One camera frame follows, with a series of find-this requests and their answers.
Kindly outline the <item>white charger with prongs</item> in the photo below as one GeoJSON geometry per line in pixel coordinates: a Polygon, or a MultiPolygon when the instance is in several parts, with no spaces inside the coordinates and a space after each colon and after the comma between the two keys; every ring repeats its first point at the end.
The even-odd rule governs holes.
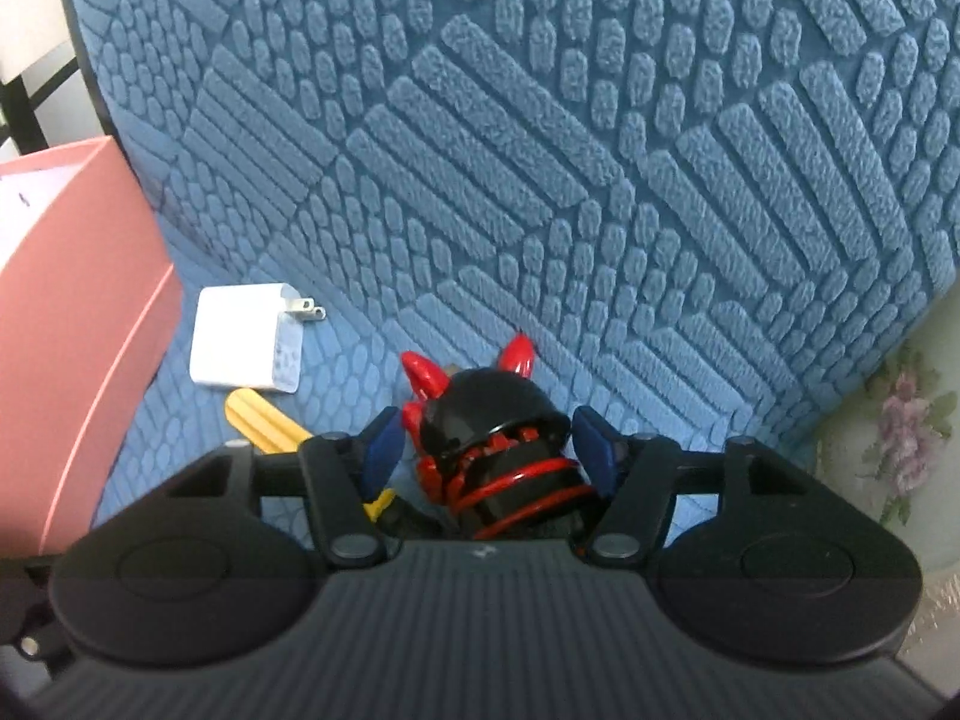
{"type": "Polygon", "coordinates": [[[197,298],[189,376],[206,387],[294,394],[304,325],[325,319],[319,302],[288,283],[207,286],[197,298]]]}

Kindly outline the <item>yellow handled screwdriver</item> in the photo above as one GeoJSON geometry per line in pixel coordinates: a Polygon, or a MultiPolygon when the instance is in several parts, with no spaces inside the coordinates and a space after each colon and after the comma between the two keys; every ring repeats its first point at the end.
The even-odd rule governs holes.
{"type": "MultiPolygon", "coordinates": [[[[226,395],[223,405],[224,417],[229,426],[234,427],[242,437],[254,445],[265,455],[288,454],[306,440],[314,437],[306,427],[290,418],[277,408],[263,395],[252,388],[235,388],[226,395]]],[[[363,472],[366,470],[364,460],[366,447],[359,444],[359,449],[348,450],[350,465],[358,475],[358,481],[363,486],[363,472]]],[[[364,500],[371,493],[361,493],[364,500]]],[[[364,502],[364,510],[373,522],[377,522],[397,499],[394,489],[389,488],[389,481],[382,484],[376,497],[364,502]]]]}

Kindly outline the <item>cream chair with black frame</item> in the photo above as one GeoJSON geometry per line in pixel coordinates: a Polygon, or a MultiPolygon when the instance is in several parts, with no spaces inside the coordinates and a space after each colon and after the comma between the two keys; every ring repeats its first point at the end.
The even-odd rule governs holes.
{"type": "Polygon", "coordinates": [[[2,0],[2,158],[99,137],[62,0],[2,0]]]}

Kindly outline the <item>red black toy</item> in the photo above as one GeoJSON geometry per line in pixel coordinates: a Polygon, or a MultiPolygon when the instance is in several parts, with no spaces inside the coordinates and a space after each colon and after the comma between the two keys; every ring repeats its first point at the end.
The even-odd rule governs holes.
{"type": "Polygon", "coordinates": [[[457,372],[416,351],[400,355],[418,484],[459,538],[569,538],[599,513],[601,495],[565,454],[571,419],[532,380],[534,362],[524,333],[488,366],[457,372]]]}

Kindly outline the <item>floral lace bed cover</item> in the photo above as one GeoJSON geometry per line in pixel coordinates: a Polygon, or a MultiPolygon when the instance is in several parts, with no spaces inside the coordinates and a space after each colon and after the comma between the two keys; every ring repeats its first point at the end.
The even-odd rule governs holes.
{"type": "Polygon", "coordinates": [[[817,478],[918,559],[923,593],[900,658],[958,691],[958,291],[951,289],[817,433],[817,478]]]}

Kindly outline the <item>pink storage box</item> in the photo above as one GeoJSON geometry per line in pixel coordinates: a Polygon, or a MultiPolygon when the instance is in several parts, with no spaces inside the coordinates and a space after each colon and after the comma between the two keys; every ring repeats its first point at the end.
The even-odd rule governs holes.
{"type": "Polygon", "coordinates": [[[2,167],[2,553],[60,553],[181,320],[155,215],[109,137],[2,167]]]}

